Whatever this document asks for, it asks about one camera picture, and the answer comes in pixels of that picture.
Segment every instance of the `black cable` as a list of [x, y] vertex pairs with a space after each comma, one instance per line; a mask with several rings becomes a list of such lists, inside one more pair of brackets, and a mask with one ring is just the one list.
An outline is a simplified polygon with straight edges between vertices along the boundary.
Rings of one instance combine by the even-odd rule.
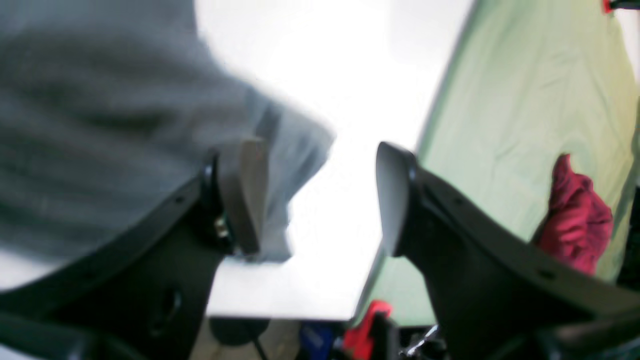
[[255, 349], [258, 352], [258, 355], [260, 355], [260, 359], [269, 360], [267, 358], [267, 354], [264, 353], [264, 349], [262, 348], [262, 345], [260, 345], [260, 340], [258, 340], [258, 338], [253, 338], [252, 341], [253, 341], [253, 346], [255, 346]]
[[258, 352], [258, 355], [260, 356], [260, 360], [269, 360], [269, 358], [267, 357], [267, 354], [264, 352], [264, 349], [262, 348], [262, 345], [260, 344], [260, 340], [258, 339], [259, 334], [256, 334], [256, 332], [253, 331], [253, 329], [251, 328], [248, 322], [243, 322], [243, 325], [247, 333], [251, 337], [253, 346], [255, 347], [256, 351]]

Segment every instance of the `red cloth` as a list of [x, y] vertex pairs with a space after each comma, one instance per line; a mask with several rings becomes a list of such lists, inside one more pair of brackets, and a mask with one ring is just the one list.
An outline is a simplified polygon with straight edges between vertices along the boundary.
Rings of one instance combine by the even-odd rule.
[[611, 209], [593, 191], [591, 179], [573, 172], [570, 156], [562, 155], [554, 167], [549, 213], [538, 247], [593, 275], [612, 232]]

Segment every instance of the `blue object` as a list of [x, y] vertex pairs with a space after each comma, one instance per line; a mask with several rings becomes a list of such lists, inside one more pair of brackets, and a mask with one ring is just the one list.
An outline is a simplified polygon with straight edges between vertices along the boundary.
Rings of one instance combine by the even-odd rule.
[[327, 360], [334, 340], [333, 330], [323, 323], [303, 322], [300, 327], [300, 347], [309, 360]]

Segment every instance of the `metal part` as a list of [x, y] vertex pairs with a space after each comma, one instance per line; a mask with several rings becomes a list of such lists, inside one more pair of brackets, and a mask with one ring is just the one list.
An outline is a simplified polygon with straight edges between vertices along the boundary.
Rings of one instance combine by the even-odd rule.
[[421, 346], [423, 346], [425, 342], [429, 341], [430, 339], [432, 339], [432, 338], [434, 338], [435, 336], [438, 335], [438, 333], [439, 333], [438, 330], [439, 330], [438, 325], [432, 326], [417, 341], [412, 342], [411, 344], [409, 344], [408, 347], [400, 350], [400, 355], [406, 356], [406, 357], [415, 356], [416, 355], [416, 351], [418, 351], [418, 349]]
[[219, 238], [228, 238], [229, 237], [229, 228], [227, 226], [227, 222], [225, 221], [224, 216], [219, 216], [213, 222], [213, 226], [216, 229], [216, 235]]

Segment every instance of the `floor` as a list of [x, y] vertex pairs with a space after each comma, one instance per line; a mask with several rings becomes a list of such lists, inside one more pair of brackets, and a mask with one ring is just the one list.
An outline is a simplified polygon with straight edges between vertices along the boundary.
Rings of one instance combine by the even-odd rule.
[[[299, 322], [274, 320], [260, 337], [260, 343], [269, 360], [294, 360], [298, 344]], [[189, 360], [260, 360], [252, 344], [226, 347], [213, 338], [207, 322], [202, 324], [193, 353]]]

